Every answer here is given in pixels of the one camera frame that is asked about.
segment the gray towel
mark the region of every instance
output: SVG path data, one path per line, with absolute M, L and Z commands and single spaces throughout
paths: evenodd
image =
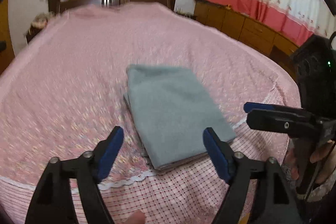
M 130 65 L 127 75 L 125 99 L 155 169 L 205 153 L 202 133 L 207 127 L 222 141 L 235 138 L 191 70 Z

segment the wooden cabinet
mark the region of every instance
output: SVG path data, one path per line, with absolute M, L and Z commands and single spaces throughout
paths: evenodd
M 235 40 L 239 39 L 245 17 L 241 14 L 227 10 L 222 24 L 221 32 L 227 34 Z
M 196 2 L 194 15 L 198 22 L 214 27 L 271 58 L 295 79 L 289 56 L 298 46 L 280 33 L 227 7 L 206 2 Z
M 205 25 L 214 27 L 220 31 L 223 24 L 225 13 L 226 11 L 225 8 L 223 7 L 217 7 L 217 6 L 209 7 Z
M 202 2 L 196 2 L 195 5 L 194 16 L 198 22 L 204 25 L 208 18 L 209 7 L 208 4 Z
M 260 36 L 243 28 L 239 37 L 239 41 L 254 48 L 255 50 L 269 56 L 272 50 L 273 43 L 269 42 Z
M 251 33 L 269 41 L 273 42 L 275 37 L 275 32 L 263 24 L 260 24 L 250 18 L 246 18 L 243 28 L 249 30 Z
M 37 36 L 41 31 L 42 29 L 34 28 L 31 26 L 29 31 L 26 32 L 27 44 L 29 44 L 34 39 L 34 37 Z
M 299 48 L 297 45 L 295 45 L 285 37 L 281 36 L 280 34 L 275 35 L 274 46 L 276 46 L 287 55 L 291 55 Z

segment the pink quilt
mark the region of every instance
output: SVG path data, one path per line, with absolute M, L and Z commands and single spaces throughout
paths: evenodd
M 250 130 L 243 111 L 247 101 L 299 107 L 296 84 L 277 64 L 159 4 L 85 6 L 52 21 L 0 78 L 0 203 L 16 223 L 24 223 L 51 157 L 78 157 L 115 125 L 124 128 L 125 140 L 100 190 L 116 223 L 136 209 L 147 223 L 212 221 L 227 185 L 208 157 L 157 174 L 141 156 L 123 101 L 126 68 L 137 63 L 192 69 L 236 131 L 232 148 L 282 162 L 287 136 Z M 72 187 L 85 223 L 76 182 Z

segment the pink checkered sheet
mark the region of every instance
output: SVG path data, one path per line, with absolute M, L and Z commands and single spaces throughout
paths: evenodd
M 129 64 L 190 68 L 233 126 L 233 150 L 283 161 L 288 137 L 249 129 L 243 111 L 247 101 L 300 106 L 295 82 L 276 63 L 159 4 L 84 6 L 51 21 L 0 78 L 0 203 L 15 223 L 24 223 L 51 157 L 78 157 L 116 125 L 124 144 L 99 185 L 115 222 L 140 209 L 147 223 L 211 223 L 227 185 L 208 157 L 159 174 L 141 156 L 123 101 Z M 72 187 L 85 223 L 75 181 Z M 252 200 L 250 190 L 244 214 Z

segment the blue gripper pad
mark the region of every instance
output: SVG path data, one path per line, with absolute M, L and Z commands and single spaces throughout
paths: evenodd
M 253 109 L 274 110 L 272 105 L 247 102 L 244 105 L 245 113 L 250 113 Z
M 215 166 L 219 178 L 224 180 L 226 183 L 230 183 L 232 175 L 229 173 L 229 163 L 227 162 L 220 148 L 217 146 L 208 128 L 203 131 L 203 144 L 211 158 L 213 165 Z
M 119 127 L 113 138 L 110 140 L 110 143 L 107 145 L 105 153 L 100 158 L 100 161 L 98 163 L 98 183 L 100 183 L 104 178 L 109 175 L 123 142 L 124 130 Z

